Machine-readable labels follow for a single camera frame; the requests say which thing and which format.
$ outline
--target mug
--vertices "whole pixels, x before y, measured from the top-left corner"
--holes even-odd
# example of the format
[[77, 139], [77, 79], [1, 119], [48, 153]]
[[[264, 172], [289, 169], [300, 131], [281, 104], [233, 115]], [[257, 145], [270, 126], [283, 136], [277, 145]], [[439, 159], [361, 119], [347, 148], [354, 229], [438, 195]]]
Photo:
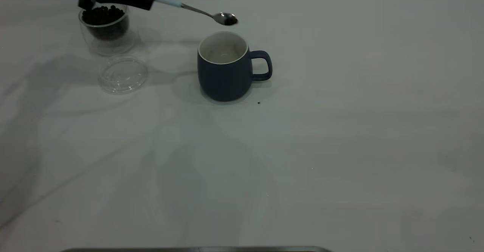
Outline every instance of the mug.
[[[267, 73], [252, 73], [254, 58], [266, 60]], [[204, 93], [216, 101], [228, 102], [246, 94], [252, 81], [268, 80], [272, 76], [272, 62], [267, 52], [250, 51], [238, 34], [222, 31], [200, 42], [198, 70]]]

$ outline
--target table surface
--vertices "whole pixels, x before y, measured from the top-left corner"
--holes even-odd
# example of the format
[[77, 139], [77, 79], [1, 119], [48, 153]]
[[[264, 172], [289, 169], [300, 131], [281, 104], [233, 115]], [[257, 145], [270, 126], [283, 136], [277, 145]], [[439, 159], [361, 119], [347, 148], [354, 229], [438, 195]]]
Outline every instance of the table surface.
[[[76, 0], [0, 0], [0, 250], [484, 249], [484, 0], [182, 0], [132, 9], [150, 68], [109, 95]], [[197, 45], [272, 57], [204, 97]], [[254, 71], [267, 66], [254, 61]]]

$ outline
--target spoon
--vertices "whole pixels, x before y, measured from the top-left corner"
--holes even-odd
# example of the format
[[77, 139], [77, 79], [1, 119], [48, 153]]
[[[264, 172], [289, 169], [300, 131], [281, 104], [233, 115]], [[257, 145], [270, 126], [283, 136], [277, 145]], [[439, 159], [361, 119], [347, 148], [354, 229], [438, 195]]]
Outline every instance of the spoon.
[[239, 22], [237, 20], [237, 18], [235, 17], [235, 15], [231, 14], [229, 12], [220, 12], [218, 14], [209, 14], [207, 12], [200, 10], [200, 9], [197, 9], [197, 8], [188, 6], [188, 5], [186, 5], [182, 2], [179, 2], [178, 0], [155, 0], [155, 1], [167, 4], [167, 5], [175, 6], [175, 7], [180, 7], [180, 8], [183, 8], [183, 9], [189, 9], [190, 11], [198, 12], [200, 14], [204, 14], [206, 16], [213, 18], [214, 21], [216, 21], [217, 23], [220, 23], [222, 25], [232, 26], [232, 25], [235, 25]]

